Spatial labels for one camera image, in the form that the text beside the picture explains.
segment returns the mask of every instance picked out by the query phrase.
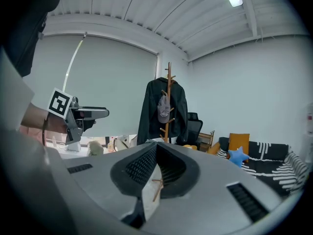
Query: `ceiling beam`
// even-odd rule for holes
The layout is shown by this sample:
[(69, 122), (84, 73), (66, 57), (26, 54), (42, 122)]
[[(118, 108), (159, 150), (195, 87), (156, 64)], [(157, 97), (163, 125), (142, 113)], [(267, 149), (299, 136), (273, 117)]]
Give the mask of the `ceiling beam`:
[(258, 28), (252, 0), (243, 0), (243, 7), (246, 13), (249, 28), (252, 31), (252, 35), (256, 37), (258, 35)]
[(155, 54), (165, 51), (188, 61), (188, 55), (165, 38), (134, 23), (108, 16), (74, 14), (48, 17), (43, 33), (53, 36), (84, 34), (86, 31), (88, 35), (118, 40)]
[(271, 27), (270, 30), (267, 30), (267, 33), (263, 33), (262, 35), (257, 36), (239, 36), (234, 35), (225, 39), (225, 44), (221, 44), (220, 42), (217, 43), (215, 46), (212, 44), (208, 45), (207, 47), (203, 47), (201, 52), (196, 53), (189, 53), (189, 62), (195, 61), (198, 58), (206, 56), (210, 53), (213, 53), (217, 50), (224, 49), (233, 45), (241, 44), (244, 42), (257, 40), (261, 38), (268, 38), (268, 37), (276, 37), (276, 36), (290, 36), (290, 35), (300, 35), (300, 36), (309, 36), (309, 32), (302, 26), (294, 25), (286, 27), (284, 26), (274, 26)]

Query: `hat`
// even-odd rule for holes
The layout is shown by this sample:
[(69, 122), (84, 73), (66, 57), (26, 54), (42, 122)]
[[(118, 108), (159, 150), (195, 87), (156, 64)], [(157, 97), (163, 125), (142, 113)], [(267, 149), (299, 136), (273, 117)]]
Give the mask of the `hat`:
[(162, 96), (157, 105), (157, 119), (160, 123), (167, 123), (170, 120), (170, 99)]

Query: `person's arm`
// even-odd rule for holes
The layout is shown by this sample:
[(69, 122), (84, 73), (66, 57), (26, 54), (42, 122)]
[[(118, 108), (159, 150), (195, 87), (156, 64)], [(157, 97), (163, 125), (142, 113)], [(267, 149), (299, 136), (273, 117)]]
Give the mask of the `person's arm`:
[[(42, 129), (47, 115), (48, 111), (38, 108), (31, 103), (26, 110), (22, 120), (22, 125), (29, 128)], [(46, 130), (58, 133), (66, 133), (67, 125), (62, 118), (50, 114)]]

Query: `couch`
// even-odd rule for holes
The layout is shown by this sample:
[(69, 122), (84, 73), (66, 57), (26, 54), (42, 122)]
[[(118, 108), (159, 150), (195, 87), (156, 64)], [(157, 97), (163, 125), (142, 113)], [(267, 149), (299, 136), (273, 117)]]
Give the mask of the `couch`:
[[(219, 138), (207, 153), (226, 159), (229, 138)], [(308, 168), (287, 144), (249, 142), (249, 160), (242, 169), (287, 197), (301, 189), (308, 176)]]

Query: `cable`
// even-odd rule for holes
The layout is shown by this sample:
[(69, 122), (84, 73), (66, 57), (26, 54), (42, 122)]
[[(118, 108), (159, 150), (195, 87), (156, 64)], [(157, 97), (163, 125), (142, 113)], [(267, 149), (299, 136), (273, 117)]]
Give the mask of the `cable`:
[(92, 13), (92, 3), (93, 3), (93, 0), (91, 0), (91, 14), (93, 14), (93, 13)]
[(130, 2), (130, 3), (129, 3), (129, 5), (128, 5), (127, 11), (126, 11), (126, 13), (125, 13), (124, 20), (125, 20), (125, 18), (126, 18), (126, 15), (127, 15), (128, 10), (129, 10), (129, 7), (130, 7), (130, 6), (131, 6), (131, 4), (132, 4), (132, 1), (133, 1), (133, 0), (131, 0), (131, 2)]
[(170, 14), (167, 15), (167, 17), (158, 25), (158, 27), (156, 27), (155, 31), (157, 31), (157, 29), (162, 25), (162, 23), (164, 23), (164, 21), (178, 8), (180, 7), (184, 2), (186, 2), (187, 0), (182, 1), (174, 10), (172, 10), (172, 12)]
[(45, 129), (47, 128), (47, 124), (48, 124), (48, 119), (50, 117), (50, 112), (48, 113), (46, 119), (44, 120), (44, 124), (43, 124), (43, 133), (42, 133), (42, 137), (43, 137), (43, 145), (45, 146)]
[(69, 63), (69, 66), (68, 66), (68, 69), (67, 69), (67, 73), (65, 75), (64, 84), (63, 84), (63, 89), (62, 89), (63, 92), (65, 92), (65, 86), (67, 85), (67, 78), (68, 78), (68, 75), (69, 75), (69, 72), (70, 72), (70, 68), (72, 67), (74, 58), (75, 58), (75, 56), (76, 56), (76, 54), (77, 54), (77, 52), (79, 50), (80, 45), (82, 45), (82, 43), (83, 43), (83, 41), (84, 41), (86, 36), (87, 36), (87, 32), (85, 32), (83, 39), (79, 42), (79, 44), (78, 44), (78, 46), (77, 46), (77, 48), (76, 48), (76, 50), (75, 50), (75, 52), (74, 52), (74, 54), (72, 56), (72, 59), (71, 59), (71, 61)]

